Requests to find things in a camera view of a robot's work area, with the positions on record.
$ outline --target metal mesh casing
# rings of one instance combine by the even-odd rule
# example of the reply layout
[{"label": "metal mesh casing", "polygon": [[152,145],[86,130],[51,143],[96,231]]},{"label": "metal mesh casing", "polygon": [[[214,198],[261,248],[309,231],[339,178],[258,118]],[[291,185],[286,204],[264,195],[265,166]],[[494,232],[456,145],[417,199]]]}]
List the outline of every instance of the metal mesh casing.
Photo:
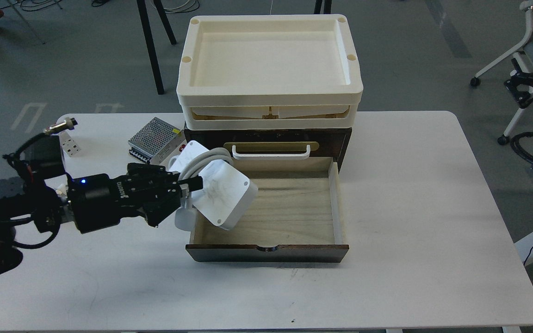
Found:
[{"label": "metal mesh casing", "polygon": [[182,143],[178,128],[155,117],[129,141],[129,154],[149,164],[160,164]]}]

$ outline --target white bracket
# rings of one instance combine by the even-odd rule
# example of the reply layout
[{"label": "white bracket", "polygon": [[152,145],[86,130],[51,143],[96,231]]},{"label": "white bracket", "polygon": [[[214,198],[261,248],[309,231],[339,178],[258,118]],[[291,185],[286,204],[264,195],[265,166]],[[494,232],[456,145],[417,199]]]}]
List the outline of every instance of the white bracket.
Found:
[{"label": "white bracket", "polygon": [[522,330],[517,326],[505,326],[503,327],[503,333],[522,333]]},{"label": "white bracket", "polygon": [[59,138],[61,139],[61,147],[63,150],[65,150],[69,157],[74,156],[74,154],[77,154],[81,151],[78,143],[69,136],[67,131],[62,131],[59,133]]}]

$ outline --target chair wheel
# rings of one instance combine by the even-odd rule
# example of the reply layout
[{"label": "chair wheel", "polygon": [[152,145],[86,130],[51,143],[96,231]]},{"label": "chair wheel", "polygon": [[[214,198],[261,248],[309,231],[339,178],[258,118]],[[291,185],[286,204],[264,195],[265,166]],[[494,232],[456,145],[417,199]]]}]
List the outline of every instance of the chair wheel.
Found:
[{"label": "chair wheel", "polygon": [[499,143],[499,145],[502,145],[502,146],[507,145],[509,143],[509,136],[501,135],[497,139],[497,143]]},{"label": "chair wheel", "polygon": [[474,76],[474,78],[470,79],[470,86],[478,86],[480,85],[480,78],[477,78]]}]

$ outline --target white plastic tray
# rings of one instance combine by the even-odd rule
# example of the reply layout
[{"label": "white plastic tray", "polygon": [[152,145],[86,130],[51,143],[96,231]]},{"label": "white plastic tray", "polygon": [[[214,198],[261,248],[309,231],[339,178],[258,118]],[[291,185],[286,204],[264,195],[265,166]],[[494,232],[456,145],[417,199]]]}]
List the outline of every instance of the white plastic tray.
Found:
[{"label": "white plastic tray", "polygon": [[343,15],[198,16],[176,91],[193,130],[347,128],[363,84]]}]

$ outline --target wooden drawer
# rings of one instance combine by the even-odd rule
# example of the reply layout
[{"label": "wooden drawer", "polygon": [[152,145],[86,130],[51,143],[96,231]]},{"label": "wooden drawer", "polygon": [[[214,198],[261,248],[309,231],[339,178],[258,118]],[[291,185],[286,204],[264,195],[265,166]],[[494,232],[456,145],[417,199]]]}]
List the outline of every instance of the wooden drawer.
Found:
[{"label": "wooden drawer", "polygon": [[332,158],[236,160],[258,195],[226,231],[199,215],[188,253],[196,261],[338,263],[343,241],[338,165]]},{"label": "wooden drawer", "polygon": [[239,153],[256,152],[255,143],[268,148],[266,154],[293,154],[305,152],[310,144],[313,157],[332,157],[341,169],[342,161],[351,138],[348,129],[291,129],[291,130],[190,130],[184,128],[187,141],[195,140],[208,149],[224,147],[231,151],[236,145]]}]

